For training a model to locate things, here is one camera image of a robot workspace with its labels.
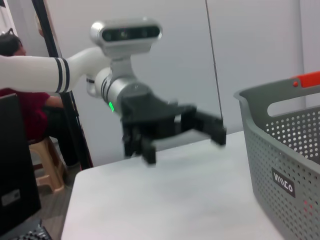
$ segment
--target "red shirt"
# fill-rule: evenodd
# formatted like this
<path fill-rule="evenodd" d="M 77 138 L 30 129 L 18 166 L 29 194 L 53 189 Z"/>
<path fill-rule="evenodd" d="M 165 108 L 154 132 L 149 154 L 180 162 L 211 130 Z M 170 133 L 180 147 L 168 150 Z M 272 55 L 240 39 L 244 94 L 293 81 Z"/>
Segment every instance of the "red shirt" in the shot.
<path fill-rule="evenodd" d="M 45 92 L 21 92 L 10 88 L 0 89 L 0 97 L 16 94 L 19 98 L 24 129 L 28 140 L 39 139 L 47 128 L 47 116 L 42 111 L 50 97 Z"/>

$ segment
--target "white table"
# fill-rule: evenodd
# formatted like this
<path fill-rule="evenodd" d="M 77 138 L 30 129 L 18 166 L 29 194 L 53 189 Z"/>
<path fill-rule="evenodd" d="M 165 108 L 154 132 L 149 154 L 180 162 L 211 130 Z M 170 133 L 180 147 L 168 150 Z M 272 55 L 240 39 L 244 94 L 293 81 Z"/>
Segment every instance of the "white table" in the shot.
<path fill-rule="evenodd" d="M 243 132 L 80 172 L 62 240 L 282 240 L 258 205 Z"/>

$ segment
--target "black monitor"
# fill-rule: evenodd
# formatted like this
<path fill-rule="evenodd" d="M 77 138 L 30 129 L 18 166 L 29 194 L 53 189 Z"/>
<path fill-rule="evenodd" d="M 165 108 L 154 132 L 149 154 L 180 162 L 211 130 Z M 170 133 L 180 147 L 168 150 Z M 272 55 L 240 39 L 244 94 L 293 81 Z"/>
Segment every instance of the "black monitor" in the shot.
<path fill-rule="evenodd" d="M 0 97 L 0 236 L 40 208 L 19 99 Z"/>

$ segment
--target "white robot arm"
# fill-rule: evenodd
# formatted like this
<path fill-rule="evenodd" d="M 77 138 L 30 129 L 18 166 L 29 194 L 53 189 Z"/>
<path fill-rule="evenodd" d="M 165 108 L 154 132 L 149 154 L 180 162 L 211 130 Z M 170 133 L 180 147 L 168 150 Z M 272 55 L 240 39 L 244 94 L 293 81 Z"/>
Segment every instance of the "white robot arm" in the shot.
<path fill-rule="evenodd" d="M 0 89 L 24 92 L 70 91 L 86 75 L 87 92 L 102 98 L 121 117 L 124 153 L 142 155 L 156 163 L 153 140 L 194 129 L 226 144 L 226 129 L 217 117 L 202 113 L 193 105 L 169 104 L 138 81 L 131 55 L 147 53 L 162 36 L 154 20 L 97 21 L 90 31 L 99 47 L 88 48 L 68 58 L 0 56 Z"/>

